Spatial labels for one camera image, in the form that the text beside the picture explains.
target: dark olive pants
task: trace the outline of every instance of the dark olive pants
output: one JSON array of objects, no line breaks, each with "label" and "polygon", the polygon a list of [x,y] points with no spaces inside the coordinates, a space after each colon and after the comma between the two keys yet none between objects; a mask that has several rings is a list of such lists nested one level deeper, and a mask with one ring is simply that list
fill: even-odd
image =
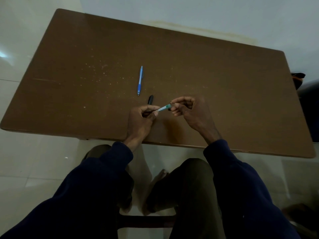
[{"label": "dark olive pants", "polygon": [[[86,157],[99,158],[108,149],[109,145],[96,146]],[[133,179],[124,172],[118,183],[118,207],[127,208],[130,205],[133,186]],[[153,213],[177,206],[177,218],[170,238],[225,238],[213,172],[209,164],[201,159],[186,160],[158,181],[146,204]]]}]

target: navy blue sweater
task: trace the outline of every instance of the navy blue sweater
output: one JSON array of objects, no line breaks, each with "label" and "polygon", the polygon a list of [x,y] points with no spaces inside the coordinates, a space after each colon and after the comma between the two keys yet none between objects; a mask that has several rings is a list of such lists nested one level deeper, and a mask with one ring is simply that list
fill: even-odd
[{"label": "navy blue sweater", "polygon": [[[225,140],[210,144],[204,155],[214,172],[227,238],[300,238],[273,205],[257,172],[239,161]],[[120,142],[99,159],[87,158],[67,175],[52,198],[1,238],[116,236],[115,188],[132,159],[130,149]]]}]

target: sleeve cuff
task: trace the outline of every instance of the sleeve cuff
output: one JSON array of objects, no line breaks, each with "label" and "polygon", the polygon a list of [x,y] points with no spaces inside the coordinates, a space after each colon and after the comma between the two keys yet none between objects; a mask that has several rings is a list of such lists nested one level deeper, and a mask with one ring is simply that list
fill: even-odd
[{"label": "sleeve cuff", "polygon": [[100,160],[116,173],[124,172],[132,159],[132,151],[121,142],[113,143],[112,148],[100,157]]},{"label": "sleeve cuff", "polygon": [[230,164],[238,161],[236,156],[230,150],[228,143],[221,139],[211,143],[204,150],[204,156],[207,162],[212,166],[213,171],[215,169],[228,168]]}]

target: wooden tabletop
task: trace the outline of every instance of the wooden tabletop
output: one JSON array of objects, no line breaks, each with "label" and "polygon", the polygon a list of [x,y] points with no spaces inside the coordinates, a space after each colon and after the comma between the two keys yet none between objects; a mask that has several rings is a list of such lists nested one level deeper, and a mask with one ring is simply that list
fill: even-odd
[{"label": "wooden tabletop", "polygon": [[[143,65],[141,95],[137,96]],[[282,51],[58,9],[1,128],[123,140],[131,107],[202,94],[234,151],[315,152]],[[206,147],[164,111],[145,143]]]}]

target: blue pen grip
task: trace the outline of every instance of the blue pen grip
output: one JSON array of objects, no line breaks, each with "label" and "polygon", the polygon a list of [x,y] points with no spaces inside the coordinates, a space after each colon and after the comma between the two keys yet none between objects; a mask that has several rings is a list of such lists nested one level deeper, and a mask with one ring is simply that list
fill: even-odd
[{"label": "blue pen grip", "polygon": [[138,84],[138,95],[140,94],[141,92],[141,84]]}]

